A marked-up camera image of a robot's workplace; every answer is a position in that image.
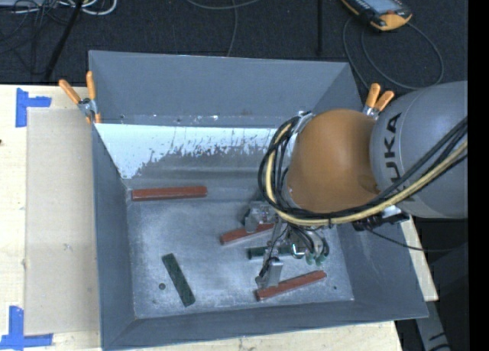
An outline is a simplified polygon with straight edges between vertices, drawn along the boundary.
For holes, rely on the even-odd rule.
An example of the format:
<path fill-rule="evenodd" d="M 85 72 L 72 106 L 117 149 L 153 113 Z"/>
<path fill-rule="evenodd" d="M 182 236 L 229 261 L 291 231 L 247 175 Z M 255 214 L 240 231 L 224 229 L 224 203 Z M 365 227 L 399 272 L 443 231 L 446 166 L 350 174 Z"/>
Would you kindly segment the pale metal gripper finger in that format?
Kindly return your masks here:
<path fill-rule="evenodd" d="M 255 278 L 258 288 L 265 289 L 278 286 L 282 268 L 283 263 L 279 258 L 268 259 L 259 271 L 258 276 Z"/>
<path fill-rule="evenodd" d="M 274 209 L 265 204 L 250 206 L 244 215 L 244 230 L 246 233 L 262 232 L 274 227 Z"/>

